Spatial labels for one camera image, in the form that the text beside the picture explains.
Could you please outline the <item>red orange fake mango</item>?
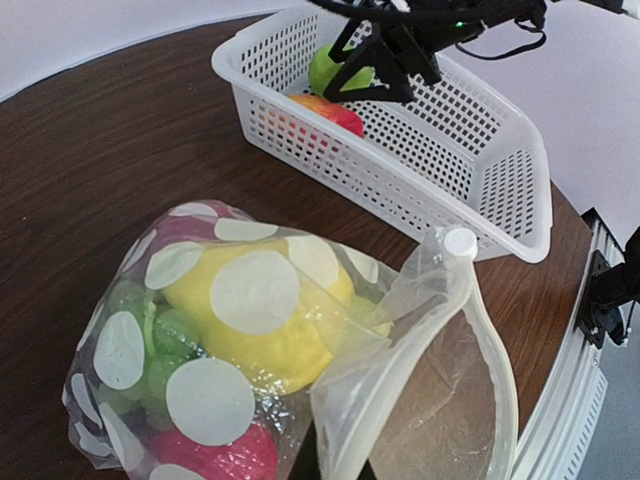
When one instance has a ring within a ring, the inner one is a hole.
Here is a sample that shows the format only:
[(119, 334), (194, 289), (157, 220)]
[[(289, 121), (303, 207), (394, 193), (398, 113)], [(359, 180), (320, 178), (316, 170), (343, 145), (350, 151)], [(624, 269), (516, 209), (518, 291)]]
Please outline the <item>red orange fake mango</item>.
[(332, 103), (321, 96), (307, 93), (288, 95), (288, 98), (354, 135), (360, 138), (364, 137), (364, 123), (361, 117), (340, 104)]

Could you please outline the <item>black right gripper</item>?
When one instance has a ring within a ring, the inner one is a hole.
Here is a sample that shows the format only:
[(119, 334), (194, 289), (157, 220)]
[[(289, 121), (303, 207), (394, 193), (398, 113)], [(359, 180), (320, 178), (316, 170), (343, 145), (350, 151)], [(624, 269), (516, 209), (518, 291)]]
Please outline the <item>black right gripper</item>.
[[(484, 61), (498, 61), (545, 43), (543, 1), (316, 1), (348, 19), (329, 50), (337, 70), (321, 88), (334, 103), (414, 99), (408, 78), (441, 80), (436, 54), (451, 46)], [(507, 22), (538, 34), (534, 42), (488, 56), (464, 47), (486, 30)]]

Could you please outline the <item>red fake apple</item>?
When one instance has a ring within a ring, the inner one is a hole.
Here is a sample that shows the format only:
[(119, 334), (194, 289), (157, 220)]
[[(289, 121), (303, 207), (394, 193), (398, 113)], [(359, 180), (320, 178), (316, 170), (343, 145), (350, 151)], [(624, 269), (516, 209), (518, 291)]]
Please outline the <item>red fake apple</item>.
[(179, 430), (161, 432), (151, 443), (160, 464), (175, 464), (203, 479), (275, 479), (278, 451), (271, 433), (252, 423), (236, 441), (222, 446), (204, 446)]

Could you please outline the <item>yellow fake lemon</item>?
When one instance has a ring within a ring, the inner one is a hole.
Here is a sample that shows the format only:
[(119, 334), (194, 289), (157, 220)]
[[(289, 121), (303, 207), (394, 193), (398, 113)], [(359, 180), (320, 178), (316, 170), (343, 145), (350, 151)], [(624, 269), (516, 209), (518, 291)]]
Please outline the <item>yellow fake lemon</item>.
[(163, 294), (193, 318), (210, 356), (262, 394), (286, 395), (332, 361), (320, 329), (351, 303), (354, 286), (329, 244), (304, 235), (210, 244)]

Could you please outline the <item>green fake apple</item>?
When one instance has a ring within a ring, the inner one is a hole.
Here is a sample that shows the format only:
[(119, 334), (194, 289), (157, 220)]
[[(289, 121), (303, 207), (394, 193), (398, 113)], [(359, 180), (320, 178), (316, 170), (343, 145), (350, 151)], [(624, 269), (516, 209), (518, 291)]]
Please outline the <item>green fake apple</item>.
[[(324, 91), (331, 80), (337, 75), (342, 68), (343, 63), (334, 62), (329, 52), (333, 47), (332, 44), (326, 44), (321, 47), (313, 56), (309, 66), (309, 84), (311, 91), (323, 96)], [(342, 91), (350, 91), (362, 88), (368, 88), (373, 81), (375, 70), (373, 67), (361, 68), (353, 77), (351, 77)]]

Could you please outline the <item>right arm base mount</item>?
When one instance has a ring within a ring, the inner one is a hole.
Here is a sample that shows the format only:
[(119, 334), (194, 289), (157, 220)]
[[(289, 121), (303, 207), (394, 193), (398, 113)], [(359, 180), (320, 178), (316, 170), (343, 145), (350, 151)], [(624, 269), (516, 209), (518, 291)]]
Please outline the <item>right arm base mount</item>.
[(639, 230), (627, 241), (623, 257), (615, 266), (609, 265), (600, 250), (591, 257), (576, 326), (597, 349), (603, 347), (606, 336), (617, 346), (628, 337), (629, 321), (619, 308), (639, 301)]

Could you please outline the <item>clear zip top bag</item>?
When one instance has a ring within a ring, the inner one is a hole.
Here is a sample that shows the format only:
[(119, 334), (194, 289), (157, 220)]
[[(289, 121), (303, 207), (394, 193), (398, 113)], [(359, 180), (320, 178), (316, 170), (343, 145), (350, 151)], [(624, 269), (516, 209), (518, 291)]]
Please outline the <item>clear zip top bag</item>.
[(68, 435), (130, 479), (507, 479), (518, 405), (475, 234), (399, 270), (219, 201), (132, 245), (79, 340)]

